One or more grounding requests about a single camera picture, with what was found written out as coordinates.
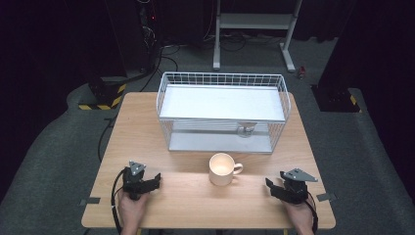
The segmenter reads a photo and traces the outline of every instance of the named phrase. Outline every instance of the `wire basket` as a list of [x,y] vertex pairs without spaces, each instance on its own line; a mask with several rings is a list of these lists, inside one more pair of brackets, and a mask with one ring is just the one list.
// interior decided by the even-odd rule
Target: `wire basket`
[[269,154],[290,111],[280,74],[165,72],[157,98],[170,151]]

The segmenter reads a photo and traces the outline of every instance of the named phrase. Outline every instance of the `human hand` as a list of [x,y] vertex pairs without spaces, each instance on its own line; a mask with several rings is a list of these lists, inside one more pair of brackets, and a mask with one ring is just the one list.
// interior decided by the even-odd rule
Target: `human hand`
[[133,201],[129,198],[128,193],[122,190],[118,191],[118,211],[123,222],[121,235],[137,234],[149,197],[150,193],[146,193],[141,195],[139,200]]
[[[311,209],[306,203],[301,204],[290,204],[284,201],[281,201],[285,206],[288,217],[291,220],[291,223],[296,228],[296,231],[299,235],[313,235],[312,225],[313,225],[313,216]],[[308,197],[307,202],[310,205],[313,205],[311,198]]]

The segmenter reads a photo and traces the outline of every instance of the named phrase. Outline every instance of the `hazard stripe tape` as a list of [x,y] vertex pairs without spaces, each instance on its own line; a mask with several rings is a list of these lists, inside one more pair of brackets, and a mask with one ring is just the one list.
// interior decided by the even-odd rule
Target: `hazard stripe tape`
[[359,106],[357,105],[357,100],[356,98],[354,98],[353,95],[350,95],[350,101],[355,107],[359,108]]
[[111,104],[79,104],[78,107],[80,110],[112,110],[115,109],[122,98],[122,93],[125,90],[126,84],[121,85],[116,94],[116,98],[111,102]]

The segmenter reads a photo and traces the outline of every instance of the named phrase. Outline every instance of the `cable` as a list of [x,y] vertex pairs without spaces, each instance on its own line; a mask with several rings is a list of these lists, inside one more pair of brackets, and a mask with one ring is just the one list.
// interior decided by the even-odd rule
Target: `cable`
[[169,48],[169,47],[177,47],[177,50],[175,50],[175,51],[173,51],[173,52],[170,52],[170,53],[167,53],[167,54],[162,54],[163,56],[173,55],[174,53],[176,53],[176,52],[180,51],[181,45],[170,45],[170,46],[163,46],[163,47],[162,47],[162,49]]
[[159,55],[159,62],[157,64],[157,66],[155,67],[155,70],[153,71],[153,74],[150,76],[150,78],[147,80],[146,84],[144,84],[144,86],[140,89],[139,92],[142,92],[144,89],[146,89],[147,85],[150,83],[150,81],[152,80],[153,76],[156,74],[156,72],[159,69],[160,63],[161,63],[161,53],[162,53],[162,49],[160,51],[160,55]]
[[162,56],[162,58],[163,59],[168,59],[168,60],[171,60],[175,65],[176,65],[176,71],[178,71],[179,70],[179,66],[177,65],[177,63],[173,60],[173,59],[171,59],[171,58],[169,58],[169,57],[165,57],[165,56]]
[[211,4],[210,5],[211,5],[210,23],[209,23],[208,28],[207,28],[207,33],[204,36],[204,40],[207,38],[207,36],[208,36],[208,34],[210,32],[211,24],[213,22],[213,15],[214,15],[214,4],[213,4],[213,0],[211,0]]
[[125,168],[122,171],[120,171],[119,174],[116,176],[116,179],[113,185],[113,190],[111,191],[111,209],[113,211],[114,223],[115,223],[116,230],[118,231],[118,234],[121,234],[122,228],[121,228],[121,225],[119,224],[118,215],[116,213],[116,206],[115,206],[115,194],[119,191],[119,189],[115,191],[115,188],[116,188],[116,184],[118,183],[118,179],[124,174],[124,172],[125,172]]
[[83,232],[83,235],[88,234],[88,233],[89,233],[89,231],[91,231],[91,229],[90,229],[90,228],[87,228],[87,229],[85,230],[85,232]]
[[105,129],[104,129],[103,133],[101,134],[100,140],[98,141],[98,160],[99,160],[100,162],[102,162],[102,161],[103,161],[103,159],[102,159],[102,157],[101,157],[101,143],[102,143],[102,141],[103,141],[104,135],[105,135],[105,133],[107,132],[107,130],[108,130],[110,127],[111,127],[111,128],[113,128],[113,127],[114,127],[112,124],[113,124],[113,121],[116,119],[116,117],[117,117],[117,116],[118,116],[118,115],[115,115],[115,117],[113,117],[113,118],[105,118],[105,120],[107,120],[107,121],[108,121],[108,124],[107,124],[107,126],[105,127]]
[[242,40],[240,40],[240,41],[235,41],[235,43],[239,43],[239,42],[241,42],[242,41],[242,46],[241,47],[239,47],[239,48],[237,48],[237,49],[234,49],[234,50],[231,50],[231,49],[227,49],[227,48],[225,48],[224,46],[222,46],[222,44],[220,45],[220,48],[221,49],[223,49],[224,51],[228,51],[228,52],[237,52],[237,51],[240,51],[240,50],[242,50],[244,47],[245,47],[245,45],[247,44],[247,40],[245,39],[245,37],[243,37],[243,36],[241,36],[241,37],[239,37],[239,38],[241,38]]
[[308,195],[311,197],[313,206],[308,202],[308,201],[304,201],[305,204],[310,208],[311,210],[311,214],[312,214],[312,231],[315,234],[315,232],[318,229],[318,216],[317,216],[317,208],[315,207],[315,202],[314,202],[314,198],[311,196],[311,194],[308,192]]

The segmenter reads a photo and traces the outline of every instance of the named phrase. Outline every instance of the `black cable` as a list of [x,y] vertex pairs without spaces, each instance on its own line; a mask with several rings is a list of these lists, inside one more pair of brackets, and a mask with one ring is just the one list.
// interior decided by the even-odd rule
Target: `black cable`
[[100,140],[98,141],[98,160],[100,161],[100,162],[102,162],[103,161],[103,159],[102,159],[102,157],[101,157],[101,143],[102,143],[102,141],[103,141],[103,138],[104,138],[104,135],[105,135],[105,133],[107,132],[107,130],[111,127],[111,128],[113,128],[114,126],[113,126],[113,122],[114,122],[114,120],[116,119],[116,117],[117,117],[118,115],[115,115],[115,117],[113,117],[113,118],[105,118],[105,120],[107,120],[108,121],[108,124],[107,124],[107,126],[105,127],[105,129],[104,129],[104,131],[103,131],[103,133],[101,134],[101,137],[100,137]]
[[118,231],[118,234],[121,234],[121,225],[119,224],[118,220],[118,214],[116,213],[116,206],[115,206],[115,194],[118,192],[118,190],[115,191],[116,184],[118,183],[118,179],[124,174],[125,168],[119,172],[119,174],[116,176],[116,179],[114,181],[113,190],[111,191],[111,209],[113,211],[113,217],[114,217],[114,223],[116,230]]
[[146,84],[144,84],[144,86],[140,89],[140,91],[139,92],[142,92],[146,87],[147,87],[147,85],[150,83],[150,81],[152,80],[152,78],[153,78],[153,76],[156,74],[156,72],[158,71],[158,69],[159,69],[159,66],[160,66],[160,63],[161,63],[161,54],[162,54],[162,49],[163,48],[161,48],[160,49],[160,53],[159,53],[159,62],[157,63],[157,66],[155,67],[155,69],[154,69],[154,71],[153,71],[153,74],[150,76],[150,78],[147,80],[147,82],[146,82]]
[[179,70],[179,66],[177,65],[177,63],[173,60],[173,59],[171,59],[171,58],[169,58],[169,57],[165,57],[165,56],[162,56],[162,58],[163,59],[168,59],[168,60],[171,60],[175,65],[176,65],[176,71],[178,71]]
[[227,49],[222,44],[220,45],[220,48],[222,50],[228,51],[228,52],[237,52],[237,51],[242,50],[245,47],[245,45],[247,44],[247,40],[243,36],[237,37],[237,38],[231,37],[230,38],[231,40],[228,39],[228,40],[225,40],[224,42],[231,42],[231,43],[240,43],[240,42],[242,42],[242,45],[239,48],[237,48],[237,49]]
[[87,229],[85,230],[85,232],[83,232],[83,235],[88,234],[88,233],[89,233],[89,231],[91,231],[91,229],[90,229],[90,228],[87,228]]
[[162,54],[162,56],[169,56],[169,55],[173,55],[174,53],[177,53],[178,51],[180,51],[180,49],[181,49],[181,46],[180,45],[171,45],[171,46],[168,46],[168,47],[177,47],[177,50],[175,50],[175,51],[173,51],[173,52],[170,52],[170,53],[167,53],[167,54]]
[[310,208],[311,214],[312,214],[312,232],[315,234],[318,229],[318,216],[317,216],[317,208],[315,207],[314,198],[311,196],[311,194],[308,192],[308,195],[311,197],[313,206],[308,202],[304,201],[305,204]]

